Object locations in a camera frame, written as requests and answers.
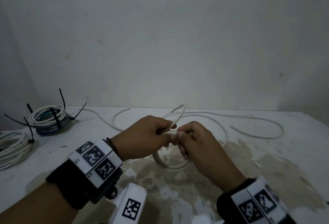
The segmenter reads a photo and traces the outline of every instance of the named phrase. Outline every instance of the hand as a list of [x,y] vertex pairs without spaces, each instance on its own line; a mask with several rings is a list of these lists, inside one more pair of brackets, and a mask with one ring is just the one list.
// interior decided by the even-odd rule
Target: hand
[[223,192],[241,185],[246,178],[233,164],[224,149],[203,125],[190,122],[177,129],[172,144],[187,160],[191,157],[196,169]]
[[147,157],[161,147],[171,143],[170,134],[161,133],[169,129],[172,121],[154,116],[141,118],[128,129],[111,138],[123,161]]

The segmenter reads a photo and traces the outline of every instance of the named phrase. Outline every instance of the white table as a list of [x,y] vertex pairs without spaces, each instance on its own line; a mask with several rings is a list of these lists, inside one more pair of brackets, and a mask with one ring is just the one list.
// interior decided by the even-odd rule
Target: white table
[[[68,107],[68,113],[77,113],[80,107]],[[109,122],[123,108],[88,107],[101,114]],[[115,124],[127,128],[146,115],[163,116],[170,109],[131,108],[118,115]],[[252,177],[262,174],[276,190],[298,223],[327,223],[329,219],[329,127],[303,113],[263,111],[222,111],[220,114],[235,114],[267,118],[279,122],[285,135],[279,139],[257,139],[242,135],[230,126],[254,135],[275,136],[280,129],[261,120],[228,118],[212,115],[228,132],[229,142],[225,151],[237,167]],[[74,149],[88,140],[112,137],[117,130],[107,126],[94,113],[82,111],[81,122],[61,133],[35,136],[33,154],[22,164],[0,171],[0,212],[4,211],[27,193],[44,182],[45,177]],[[201,122],[216,138],[224,140],[223,130],[203,117],[185,117],[178,126],[192,120]],[[176,147],[162,148],[160,156],[167,162],[182,161]],[[193,165],[181,172],[169,172],[159,168],[149,156],[126,161],[118,185],[125,187],[134,182],[148,190],[147,204],[140,223],[190,223],[196,214],[216,213],[216,199],[221,191],[200,175]],[[106,221],[111,215],[111,204],[105,200],[97,205],[88,204],[80,211],[75,223]]]

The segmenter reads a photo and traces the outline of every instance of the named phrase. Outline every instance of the white cable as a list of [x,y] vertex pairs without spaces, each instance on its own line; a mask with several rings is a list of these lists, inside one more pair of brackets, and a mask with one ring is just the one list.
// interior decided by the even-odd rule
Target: white cable
[[[175,112],[175,110],[178,110],[179,108],[182,108],[183,107],[183,110],[181,112]],[[106,122],[97,112],[93,111],[93,110],[90,110],[90,109],[83,109],[83,110],[86,110],[86,111],[90,111],[90,112],[93,112],[95,114],[97,114],[97,116],[103,121],[105,122],[107,125],[115,128],[116,130],[119,130],[119,131],[124,131],[123,129],[117,127],[115,124],[114,124],[114,119],[116,116],[118,116],[120,113],[124,112],[124,111],[127,111],[129,110],[130,108],[127,108],[127,109],[124,109],[124,110],[121,110],[119,111],[117,114],[115,114],[112,118],[112,121],[111,121],[111,124]],[[233,126],[231,126],[232,129],[236,130],[237,132],[243,134],[243,135],[246,135],[246,136],[249,136],[249,137],[254,137],[254,138],[262,138],[262,139],[277,139],[277,138],[280,138],[284,135],[284,128],[282,125],[280,125],[279,123],[277,122],[274,122],[272,120],[268,120],[268,119],[265,119],[265,118],[257,118],[257,117],[252,117],[252,116],[240,116],[240,115],[224,115],[224,114],[217,114],[217,113],[212,113],[212,112],[205,112],[205,111],[201,111],[201,112],[187,112],[185,113],[185,109],[186,109],[186,104],[182,104],[180,106],[178,106],[177,108],[173,109],[172,111],[170,111],[170,113],[167,113],[166,115],[164,115],[162,118],[166,118],[170,115],[175,115],[175,114],[179,114],[179,117],[172,122],[170,128],[172,128],[180,118],[184,118],[184,117],[188,117],[188,116],[199,116],[199,117],[205,117],[205,118],[208,118],[212,121],[214,121],[215,123],[217,123],[224,131],[225,133],[225,141],[224,143],[221,144],[222,147],[224,147],[228,141],[228,138],[227,138],[227,132],[225,130],[225,128],[215,119],[211,118],[211,117],[208,117],[208,116],[205,116],[205,115],[200,115],[200,113],[204,113],[204,114],[212,114],[212,115],[217,115],[217,116],[222,116],[222,117],[231,117],[231,118],[249,118],[249,119],[260,119],[260,120],[264,120],[264,121],[268,121],[268,122],[271,122],[271,123],[274,123],[276,124],[277,126],[280,127],[281,129],[281,133],[276,136],[276,137],[262,137],[262,136],[256,136],[256,135],[251,135],[251,134],[248,134],[248,133],[245,133]],[[170,130],[167,129],[165,130],[162,134],[176,134],[177,131],[175,130]],[[169,170],[169,171],[180,171],[180,170],[183,170],[185,169],[190,163],[191,163],[191,158],[189,158],[188,160],[186,160],[184,163],[180,164],[180,165],[169,165],[169,164],[166,164],[165,162],[163,162],[161,160],[161,158],[159,157],[159,154],[158,152],[154,153],[153,155],[153,159],[155,161],[156,164],[164,167],[165,169]]]
[[49,112],[50,108],[53,108],[55,111],[59,110],[58,113],[56,113],[56,116],[59,121],[63,120],[68,114],[62,105],[48,105],[41,107],[37,110],[35,110],[31,115],[29,116],[29,124],[31,126],[39,126],[39,127],[46,127],[56,124],[56,120],[54,116],[46,119],[46,120],[38,120],[40,116],[42,116],[45,112]]
[[23,131],[7,131],[0,136],[0,170],[7,169],[25,160],[32,144],[30,136]]

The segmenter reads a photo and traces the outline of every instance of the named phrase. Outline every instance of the left hand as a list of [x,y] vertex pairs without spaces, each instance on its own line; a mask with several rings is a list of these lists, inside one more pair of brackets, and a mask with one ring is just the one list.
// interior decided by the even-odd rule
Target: left hand
[[154,116],[141,118],[128,129],[111,138],[122,161],[147,157],[171,143],[170,134],[161,133],[169,129],[172,121]]

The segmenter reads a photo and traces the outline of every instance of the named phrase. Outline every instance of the black zip tie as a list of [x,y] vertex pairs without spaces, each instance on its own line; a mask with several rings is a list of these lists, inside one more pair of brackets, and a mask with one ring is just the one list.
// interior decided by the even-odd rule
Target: black zip tie
[[32,143],[34,143],[33,131],[32,131],[32,129],[31,129],[31,126],[30,126],[29,122],[27,122],[26,117],[24,117],[24,119],[25,119],[25,122],[28,124],[28,127],[29,127],[30,132],[31,132],[31,135],[32,135],[32,139],[28,140],[27,142],[30,143],[30,144],[32,144]]
[[64,106],[64,109],[66,109],[66,108],[65,108],[65,100],[64,100],[64,97],[63,97],[63,94],[62,94],[62,90],[61,90],[61,89],[60,89],[60,95],[61,95],[62,100],[63,100],[63,106]]
[[29,111],[30,111],[30,113],[33,113],[33,111],[32,111],[32,108],[31,108],[30,104],[26,104],[26,105],[27,105],[27,108],[29,108]]
[[22,124],[22,125],[24,125],[24,126],[28,126],[27,124],[24,124],[24,123],[22,123],[22,122],[19,122],[19,121],[15,120],[15,119],[9,117],[7,114],[4,114],[4,115],[5,115],[7,118],[11,119],[12,121],[14,121],[14,122],[16,122],[16,123]]
[[85,105],[87,105],[87,102],[83,105],[83,107],[82,107],[81,110],[78,112],[78,114],[75,115],[75,117],[70,117],[71,120],[75,120],[75,118],[80,114],[80,112],[83,110],[83,108],[85,107]]
[[54,118],[55,118],[55,120],[56,120],[56,123],[57,123],[57,126],[58,126],[58,128],[62,128],[62,126],[61,126],[61,124],[60,124],[60,121],[58,120],[58,117],[56,116],[56,113],[55,113],[55,111],[54,111],[54,108],[50,108],[50,110],[51,110],[51,113],[53,114],[53,116],[54,116]]

